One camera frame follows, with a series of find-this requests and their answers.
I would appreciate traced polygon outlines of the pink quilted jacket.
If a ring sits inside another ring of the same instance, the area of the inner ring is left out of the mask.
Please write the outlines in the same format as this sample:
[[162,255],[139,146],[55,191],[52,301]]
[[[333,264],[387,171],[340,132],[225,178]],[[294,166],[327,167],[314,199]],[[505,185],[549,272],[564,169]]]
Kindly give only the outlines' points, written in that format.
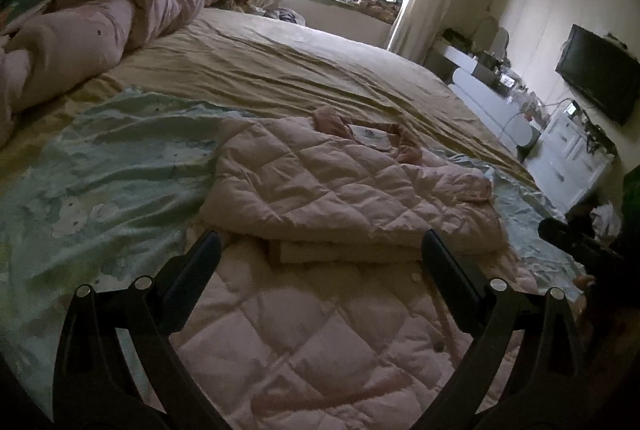
[[196,223],[229,247],[172,342],[237,429],[407,429],[470,344],[421,273],[435,231],[518,291],[516,257],[483,172],[404,127],[227,119]]

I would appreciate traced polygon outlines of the white drawer cabinet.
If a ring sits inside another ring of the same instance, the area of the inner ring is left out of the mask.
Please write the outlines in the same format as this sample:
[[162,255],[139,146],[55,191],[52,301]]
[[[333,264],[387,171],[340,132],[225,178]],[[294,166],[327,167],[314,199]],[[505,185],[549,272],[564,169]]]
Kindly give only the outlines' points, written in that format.
[[524,161],[551,204],[565,215],[590,195],[611,170],[615,156],[588,137],[577,116],[555,112]]

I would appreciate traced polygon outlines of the white curved low bench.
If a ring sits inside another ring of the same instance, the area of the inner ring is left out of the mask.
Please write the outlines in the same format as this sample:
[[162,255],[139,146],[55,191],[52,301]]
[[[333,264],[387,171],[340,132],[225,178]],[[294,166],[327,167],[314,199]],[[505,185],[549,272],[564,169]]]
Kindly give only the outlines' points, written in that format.
[[457,68],[449,88],[520,161],[524,161],[538,138],[520,107],[497,94],[480,79]]

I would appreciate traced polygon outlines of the light blue cartoon blanket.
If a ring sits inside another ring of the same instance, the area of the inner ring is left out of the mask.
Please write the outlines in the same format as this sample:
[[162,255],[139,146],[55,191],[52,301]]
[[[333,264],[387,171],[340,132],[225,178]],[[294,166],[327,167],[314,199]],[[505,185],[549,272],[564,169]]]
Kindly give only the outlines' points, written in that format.
[[[190,246],[227,119],[248,115],[126,91],[79,115],[1,200],[1,351],[43,410],[82,284],[116,291]],[[470,338],[415,263],[365,265],[304,247],[269,261],[230,247],[171,342],[237,429],[403,429]]]

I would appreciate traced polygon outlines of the grey desk with clutter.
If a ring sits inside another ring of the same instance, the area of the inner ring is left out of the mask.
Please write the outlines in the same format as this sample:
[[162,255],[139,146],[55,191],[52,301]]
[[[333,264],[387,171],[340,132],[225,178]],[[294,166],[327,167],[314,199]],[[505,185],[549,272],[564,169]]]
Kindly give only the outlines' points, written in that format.
[[503,27],[492,33],[489,42],[480,44],[452,28],[446,28],[428,50],[424,66],[447,85],[454,81],[454,71],[462,68],[489,87],[502,85],[513,88],[522,79],[508,58],[509,40],[509,33]]

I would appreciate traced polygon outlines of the rolled pink duvet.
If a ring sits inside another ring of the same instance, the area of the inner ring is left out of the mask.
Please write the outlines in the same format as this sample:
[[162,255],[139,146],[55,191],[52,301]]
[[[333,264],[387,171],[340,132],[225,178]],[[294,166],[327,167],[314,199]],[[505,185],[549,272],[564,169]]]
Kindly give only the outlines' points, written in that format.
[[47,0],[1,34],[1,142],[15,117],[189,24],[206,0]]

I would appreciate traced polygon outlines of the beige bed sheet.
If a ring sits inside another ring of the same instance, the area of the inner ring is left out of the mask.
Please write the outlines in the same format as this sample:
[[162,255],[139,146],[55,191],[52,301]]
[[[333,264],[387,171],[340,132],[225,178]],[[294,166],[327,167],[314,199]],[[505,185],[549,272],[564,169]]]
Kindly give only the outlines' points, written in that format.
[[7,190],[80,113],[128,88],[204,100],[259,117],[307,116],[321,105],[398,123],[429,149],[486,161],[527,185],[515,156],[432,72],[362,42],[231,11],[205,9],[188,26],[128,54],[65,96],[26,109],[1,150]]

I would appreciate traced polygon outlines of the black wall television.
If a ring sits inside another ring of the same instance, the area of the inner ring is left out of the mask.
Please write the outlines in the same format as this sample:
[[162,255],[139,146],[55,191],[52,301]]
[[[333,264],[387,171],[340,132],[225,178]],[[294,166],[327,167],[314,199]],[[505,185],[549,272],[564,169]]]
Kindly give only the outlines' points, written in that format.
[[573,24],[557,72],[614,123],[624,126],[639,101],[639,62],[613,42]]

